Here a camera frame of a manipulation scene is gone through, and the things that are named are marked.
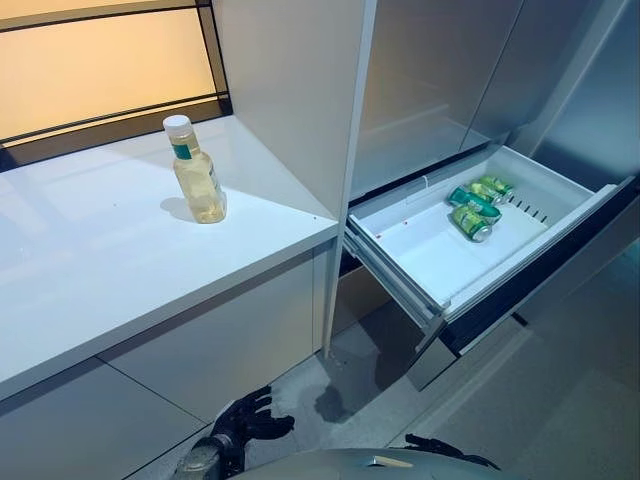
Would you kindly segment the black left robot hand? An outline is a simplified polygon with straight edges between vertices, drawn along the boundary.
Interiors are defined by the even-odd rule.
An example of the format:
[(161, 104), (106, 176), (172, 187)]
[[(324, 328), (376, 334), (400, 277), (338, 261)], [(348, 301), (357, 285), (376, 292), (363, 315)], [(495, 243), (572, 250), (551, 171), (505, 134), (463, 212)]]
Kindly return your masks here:
[(291, 415), (274, 417), (272, 387), (266, 385), (234, 401), (217, 418), (210, 437), (221, 453), (221, 477), (245, 471), (245, 447), (251, 440), (276, 440), (294, 430)]

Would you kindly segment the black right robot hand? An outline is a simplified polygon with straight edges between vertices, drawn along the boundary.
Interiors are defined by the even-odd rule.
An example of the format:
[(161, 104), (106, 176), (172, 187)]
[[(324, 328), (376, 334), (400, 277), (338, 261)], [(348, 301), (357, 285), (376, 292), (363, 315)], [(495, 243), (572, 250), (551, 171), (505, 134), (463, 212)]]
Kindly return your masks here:
[(426, 438), (412, 433), (404, 436), (403, 449), (429, 454), (439, 460), (466, 462), (484, 468), (500, 471), (501, 468), (486, 457), (465, 453), (457, 447), (436, 438)]

